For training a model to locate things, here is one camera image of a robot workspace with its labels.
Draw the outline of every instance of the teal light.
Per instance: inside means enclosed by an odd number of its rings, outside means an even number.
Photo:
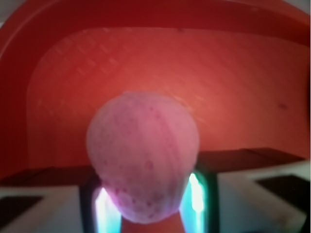
[[[207,218],[207,185],[198,179],[199,173],[192,173],[182,198],[179,212],[186,233],[203,233],[208,228]]]
[[[121,213],[104,188],[95,200],[97,233],[120,233]]]

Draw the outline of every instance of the led light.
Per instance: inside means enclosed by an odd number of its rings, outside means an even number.
[[[197,176],[192,173],[182,198],[179,213],[186,233],[203,233],[206,226],[206,211],[204,211],[204,200],[206,198],[203,184]]]
[[[204,210],[204,202],[203,202],[203,188],[202,185],[199,184],[198,179],[192,173],[189,177],[189,182],[191,185],[191,204],[193,210],[196,212],[202,212]]]
[[[113,204],[104,188],[95,200],[98,233],[120,233],[121,213]]]

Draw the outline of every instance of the white surface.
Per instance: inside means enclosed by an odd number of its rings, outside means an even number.
[[[290,174],[310,181],[310,161],[219,174],[221,232],[299,232],[306,214],[255,181]]]
[[[310,15],[310,0],[283,0]]]
[[[0,0],[0,27],[26,0]]]
[[[43,196],[43,199],[2,228],[0,233],[83,232],[76,186],[0,188],[0,198],[6,196]]]

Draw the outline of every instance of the textured red surface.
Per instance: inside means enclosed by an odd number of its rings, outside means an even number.
[[[88,124],[123,91],[185,105],[202,150],[272,147],[308,158],[309,47],[243,33],[90,29],[47,51],[28,87],[30,167],[87,164]]]
[[[28,167],[26,92],[46,51],[83,29],[125,26],[241,32],[310,46],[309,15],[282,0],[28,0],[0,30],[1,177]]]

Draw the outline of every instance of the red plastic container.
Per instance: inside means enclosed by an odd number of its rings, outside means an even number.
[[[65,95],[48,83],[37,92],[42,83],[32,77],[42,57],[65,37],[101,27],[123,43],[139,39],[127,76],[104,76],[116,81],[100,84],[102,94],[94,91],[87,103],[79,92]],[[124,27],[134,28],[131,35]],[[88,164],[84,132],[92,114],[126,90],[158,91],[183,102],[198,123],[203,150],[267,146],[307,158],[309,54],[310,17],[281,0],[28,0],[0,29],[0,178],[28,167]],[[62,81],[57,85],[66,89]],[[99,87],[88,82],[85,88]],[[60,118],[36,105],[61,99],[64,109],[48,107]],[[78,131],[70,109],[86,113]]]

